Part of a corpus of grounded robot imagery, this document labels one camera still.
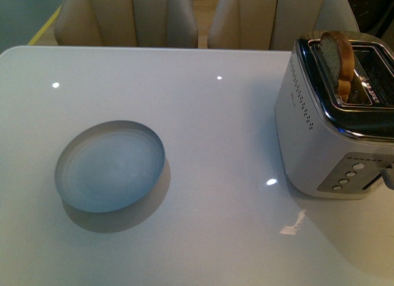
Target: toaster control panel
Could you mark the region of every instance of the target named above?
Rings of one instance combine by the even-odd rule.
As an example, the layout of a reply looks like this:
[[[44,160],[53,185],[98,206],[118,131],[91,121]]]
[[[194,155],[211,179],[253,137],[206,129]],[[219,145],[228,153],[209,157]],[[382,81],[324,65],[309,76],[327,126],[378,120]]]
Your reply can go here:
[[[394,155],[351,152],[341,159],[318,191],[337,194],[364,194],[380,177],[380,171],[394,162]]]

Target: toaster vent holes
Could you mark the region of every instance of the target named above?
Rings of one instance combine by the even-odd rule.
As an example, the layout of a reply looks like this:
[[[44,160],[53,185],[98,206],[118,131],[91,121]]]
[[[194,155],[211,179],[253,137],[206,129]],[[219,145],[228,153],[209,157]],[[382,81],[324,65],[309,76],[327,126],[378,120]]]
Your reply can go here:
[[[292,73],[292,77],[293,77],[295,92],[297,93],[297,98],[298,98],[299,104],[301,106],[301,110],[304,112],[305,121],[307,122],[309,130],[312,130],[313,123],[311,122],[310,115],[308,114],[308,108],[306,106],[306,103],[304,101],[304,97],[302,95],[302,91],[300,89],[300,84],[298,82],[298,78],[296,75],[296,69],[294,68],[293,58],[290,59],[290,68],[291,68],[291,73]]]

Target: chair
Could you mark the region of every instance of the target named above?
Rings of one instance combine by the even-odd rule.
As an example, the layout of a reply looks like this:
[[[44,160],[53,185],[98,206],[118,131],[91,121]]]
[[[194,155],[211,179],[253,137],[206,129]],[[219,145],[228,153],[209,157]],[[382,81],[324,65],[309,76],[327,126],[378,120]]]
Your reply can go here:
[[[312,30],[359,31],[347,0],[219,0],[208,47],[291,50]]]
[[[54,33],[66,46],[198,47],[189,0],[64,0]]]

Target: toaster lever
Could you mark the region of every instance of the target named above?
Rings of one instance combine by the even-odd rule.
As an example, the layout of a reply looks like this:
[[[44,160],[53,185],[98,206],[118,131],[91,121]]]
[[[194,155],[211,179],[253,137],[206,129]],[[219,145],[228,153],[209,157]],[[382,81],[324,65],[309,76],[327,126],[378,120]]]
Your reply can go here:
[[[382,174],[383,181],[384,181],[385,185],[389,189],[394,190],[394,169],[393,169],[393,167],[394,167],[394,163],[391,164],[388,168],[380,171],[380,173]]]

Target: toaster chrome top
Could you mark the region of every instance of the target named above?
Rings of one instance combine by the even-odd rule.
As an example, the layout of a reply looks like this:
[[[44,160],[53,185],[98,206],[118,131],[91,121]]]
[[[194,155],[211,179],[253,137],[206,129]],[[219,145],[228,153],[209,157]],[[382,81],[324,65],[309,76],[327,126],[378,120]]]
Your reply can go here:
[[[349,101],[342,102],[319,49],[319,39],[300,38],[296,51],[313,96],[340,133],[356,139],[394,142],[394,59],[381,43],[350,38],[355,75]]]

